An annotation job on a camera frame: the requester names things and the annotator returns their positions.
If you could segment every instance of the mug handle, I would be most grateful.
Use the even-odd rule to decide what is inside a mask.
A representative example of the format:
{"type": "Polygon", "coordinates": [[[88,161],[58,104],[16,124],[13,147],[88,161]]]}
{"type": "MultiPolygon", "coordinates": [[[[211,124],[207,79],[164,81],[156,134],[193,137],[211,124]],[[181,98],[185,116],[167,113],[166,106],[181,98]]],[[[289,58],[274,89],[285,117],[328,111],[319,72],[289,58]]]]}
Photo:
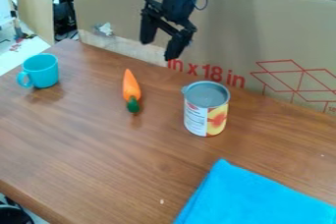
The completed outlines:
{"type": "Polygon", "coordinates": [[[17,83],[21,85],[22,87],[31,87],[32,86],[32,81],[29,78],[29,74],[27,72],[19,72],[17,75],[17,83]],[[28,82],[24,82],[25,77],[28,77],[28,82]]]}

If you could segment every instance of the toy carrot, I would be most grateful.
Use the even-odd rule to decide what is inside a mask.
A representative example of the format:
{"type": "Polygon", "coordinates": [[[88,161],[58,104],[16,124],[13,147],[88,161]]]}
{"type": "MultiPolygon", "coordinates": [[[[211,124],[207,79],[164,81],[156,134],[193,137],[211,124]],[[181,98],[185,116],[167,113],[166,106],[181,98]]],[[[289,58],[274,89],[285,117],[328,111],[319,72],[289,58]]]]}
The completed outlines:
{"type": "Polygon", "coordinates": [[[139,112],[140,107],[138,101],[141,98],[141,91],[135,76],[133,76],[129,69],[125,71],[124,75],[123,95],[124,99],[127,101],[127,108],[129,111],[132,113],[139,112]]]}

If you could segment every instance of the red line drawing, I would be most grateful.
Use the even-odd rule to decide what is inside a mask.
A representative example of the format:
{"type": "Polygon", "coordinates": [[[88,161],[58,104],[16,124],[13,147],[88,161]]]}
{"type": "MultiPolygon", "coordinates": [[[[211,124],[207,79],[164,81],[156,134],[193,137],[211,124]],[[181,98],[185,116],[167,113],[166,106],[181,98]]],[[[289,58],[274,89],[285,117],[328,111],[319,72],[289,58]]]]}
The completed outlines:
{"type": "Polygon", "coordinates": [[[262,71],[251,72],[251,75],[262,83],[263,95],[265,95],[267,88],[270,88],[273,92],[291,93],[291,103],[294,102],[295,96],[300,97],[305,102],[325,103],[323,112],[326,112],[330,102],[336,102],[336,75],[327,69],[305,69],[291,59],[262,61],[256,62],[256,64],[262,71]],[[294,78],[292,77],[295,80],[291,80],[291,82],[286,80],[286,76],[288,79],[289,75],[295,75],[294,78]],[[335,83],[330,87],[332,80],[335,80],[335,83]],[[298,84],[293,87],[292,82],[295,84],[296,81],[298,81],[298,84]]]}

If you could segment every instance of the black equipment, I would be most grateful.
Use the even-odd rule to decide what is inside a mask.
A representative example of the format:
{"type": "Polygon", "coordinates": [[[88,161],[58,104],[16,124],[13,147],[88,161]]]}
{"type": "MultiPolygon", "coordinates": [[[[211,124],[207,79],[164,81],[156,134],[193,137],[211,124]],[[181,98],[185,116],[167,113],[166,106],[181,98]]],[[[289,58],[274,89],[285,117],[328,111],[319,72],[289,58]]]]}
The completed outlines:
{"type": "Polygon", "coordinates": [[[6,202],[0,201],[1,224],[33,224],[32,219],[23,209],[5,196],[6,202]]]}
{"type": "Polygon", "coordinates": [[[172,39],[168,42],[165,60],[178,58],[186,46],[192,41],[197,28],[189,21],[189,16],[196,8],[196,0],[144,0],[145,6],[141,11],[140,42],[148,44],[155,38],[158,28],[161,28],[172,39]],[[172,27],[167,22],[182,26],[181,30],[172,27]]]}

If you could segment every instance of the cardboard wall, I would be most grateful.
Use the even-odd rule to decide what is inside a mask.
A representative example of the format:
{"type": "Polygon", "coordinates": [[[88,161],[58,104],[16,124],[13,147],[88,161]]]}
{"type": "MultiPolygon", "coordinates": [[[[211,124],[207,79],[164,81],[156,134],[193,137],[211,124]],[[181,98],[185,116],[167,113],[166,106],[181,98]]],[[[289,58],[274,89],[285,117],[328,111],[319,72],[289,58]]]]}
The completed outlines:
{"type": "MultiPolygon", "coordinates": [[[[138,43],[143,3],[75,0],[81,39],[167,66],[168,35],[138,43]],[[96,35],[106,23],[114,36],[96,35]]],[[[193,44],[168,67],[336,115],[335,14],[334,0],[209,0],[192,14],[193,44]]]]}
{"type": "Polygon", "coordinates": [[[52,0],[18,0],[20,20],[50,45],[54,44],[52,0]]]}

